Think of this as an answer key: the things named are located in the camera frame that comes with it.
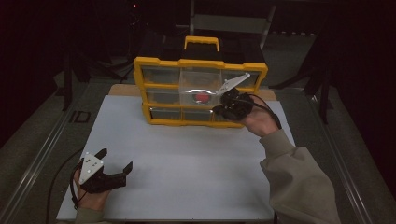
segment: white table surface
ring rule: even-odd
[[[278,114],[293,143],[280,102],[267,104]],[[130,221],[252,221],[273,217],[269,183],[259,162],[259,137],[243,129],[149,125],[141,98],[107,96],[84,152],[107,148],[104,173],[134,169],[127,186],[108,198],[105,219]],[[76,216],[70,190],[57,218]]]

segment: yellow plastic frame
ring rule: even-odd
[[[185,48],[187,47],[187,43],[206,43],[206,44],[217,44],[217,48],[219,49],[219,42],[216,38],[213,37],[202,37],[202,36],[187,36],[185,42]],[[142,95],[142,111],[144,116],[146,117],[148,123],[150,124],[162,124],[162,125],[170,125],[170,126],[182,126],[182,125],[205,125],[209,127],[217,127],[217,128],[240,128],[243,127],[241,124],[235,124],[229,121],[214,121],[215,115],[212,113],[212,117],[210,121],[196,121],[196,120],[184,120],[183,114],[180,113],[180,119],[153,119],[151,117],[150,108],[151,107],[161,107],[161,108],[179,108],[180,111],[183,109],[204,109],[210,110],[212,107],[201,106],[201,105],[169,105],[169,104],[156,104],[150,103],[146,94],[147,88],[157,88],[157,89],[178,89],[177,84],[162,84],[162,83],[147,83],[143,78],[142,67],[143,65],[149,66],[159,66],[159,67],[209,67],[209,68],[217,68],[221,70],[237,70],[237,71],[260,71],[259,76],[257,77],[256,83],[253,88],[237,88],[241,92],[250,92],[253,94],[258,94],[259,87],[262,80],[266,77],[268,67],[265,63],[243,63],[243,64],[230,64],[221,61],[206,61],[206,60],[189,60],[189,59],[180,59],[178,61],[162,61],[158,58],[151,57],[136,57],[134,59],[134,81],[136,85],[141,90]]]

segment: drawer organizer handle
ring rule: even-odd
[[[187,49],[188,43],[215,44],[216,49],[219,51],[219,40],[215,37],[187,35],[184,42],[184,49]]]

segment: sleeve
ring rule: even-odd
[[[341,223],[332,182],[305,147],[293,146],[283,130],[260,142],[260,163],[270,183],[270,204],[283,224]]]
[[[103,221],[103,212],[78,208],[75,224],[110,224]]]

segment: yellow storage organizer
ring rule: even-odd
[[[199,45],[215,45],[214,54],[220,52],[219,40],[215,37],[186,36],[184,42],[181,52],[188,50],[190,44],[198,48]],[[250,73],[237,89],[257,94],[267,71],[263,58],[261,63],[238,64],[206,60],[203,56],[164,60],[145,53],[134,60],[134,80],[141,91],[142,110],[148,123],[173,126],[242,127],[213,113],[212,108],[219,105],[220,98],[216,91],[224,80]]]

